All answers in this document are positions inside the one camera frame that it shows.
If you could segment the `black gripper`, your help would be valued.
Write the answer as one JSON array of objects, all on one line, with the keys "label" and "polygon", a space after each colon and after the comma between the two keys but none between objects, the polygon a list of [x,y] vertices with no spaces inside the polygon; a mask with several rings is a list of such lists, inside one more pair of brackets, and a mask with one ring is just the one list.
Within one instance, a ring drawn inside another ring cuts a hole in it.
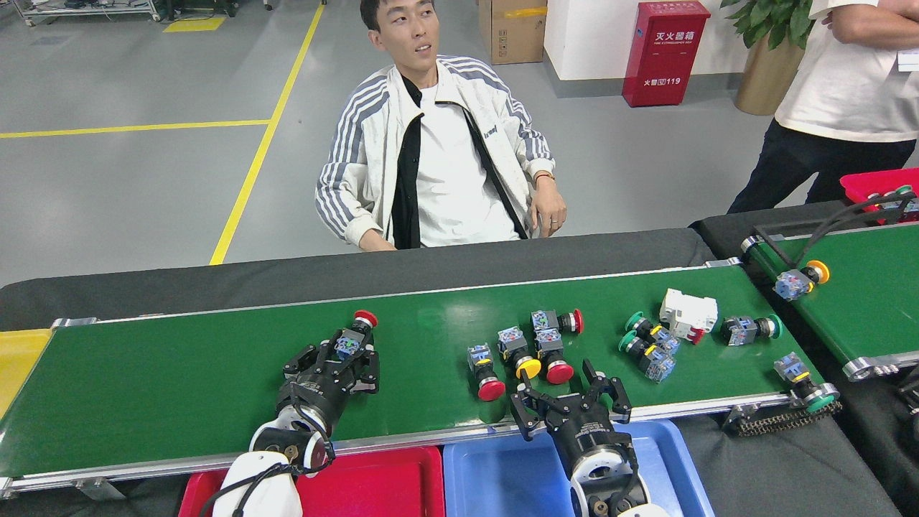
[{"label": "black gripper", "polygon": [[378,392],[380,356],[375,347],[368,345],[339,360],[335,351],[339,337],[342,330],[319,345],[308,345],[285,363],[276,407],[280,429],[294,429],[295,421],[306,425],[307,420],[301,416],[304,413],[332,434],[349,393]]},{"label": "black gripper", "polygon": [[[629,424],[633,404],[618,377],[609,377],[583,360],[583,374],[589,381],[582,402],[545,395],[531,385],[528,372],[510,396],[511,412],[519,432],[531,442],[539,423],[549,414],[549,435],[562,469],[567,475],[632,475],[638,471],[633,436],[616,429],[612,421]],[[611,409],[600,403],[604,393],[611,397]]]}]

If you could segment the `seated person's left hand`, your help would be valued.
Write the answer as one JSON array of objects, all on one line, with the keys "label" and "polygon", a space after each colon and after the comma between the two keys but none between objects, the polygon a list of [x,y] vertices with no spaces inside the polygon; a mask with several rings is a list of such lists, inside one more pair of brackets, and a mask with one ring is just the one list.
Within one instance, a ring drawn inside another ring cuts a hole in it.
[{"label": "seated person's left hand", "polygon": [[531,196],[531,225],[538,227],[541,238],[548,238],[561,229],[566,217],[567,206],[556,181],[542,174]]}]

